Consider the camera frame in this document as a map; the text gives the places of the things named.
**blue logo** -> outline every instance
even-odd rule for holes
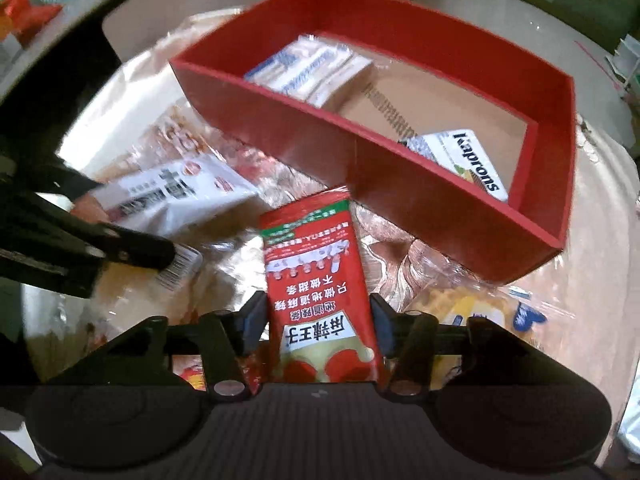
[[[534,323],[546,323],[546,316],[529,305],[518,302],[516,315],[513,316],[513,327],[518,332],[526,332]]]

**barcode label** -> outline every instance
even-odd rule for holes
[[[175,246],[175,258],[169,266],[156,276],[158,283],[169,291],[176,291],[182,282],[188,280],[200,268],[202,255],[184,245]]]

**white floor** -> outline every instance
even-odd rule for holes
[[[607,52],[584,35],[520,0],[414,1],[490,30],[556,65],[574,78],[577,111],[626,148],[635,144],[631,111],[606,65]]]

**red box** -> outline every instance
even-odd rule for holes
[[[315,34],[444,76],[526,118],[508,203],[380,134],[243,75]],[[171,61],[210,123],[353,197],[481,278],[507,283],[564,247],[574,181],[572,78],[490,32],[407,0],[266,0]]]

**cardboard box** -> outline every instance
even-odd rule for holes
[[[444,77],[370,50],[357,52],[378,69],[364,92],[352,92],[337,113],[391,140],[448,130],[473,130],[508,190],[527,121]]]

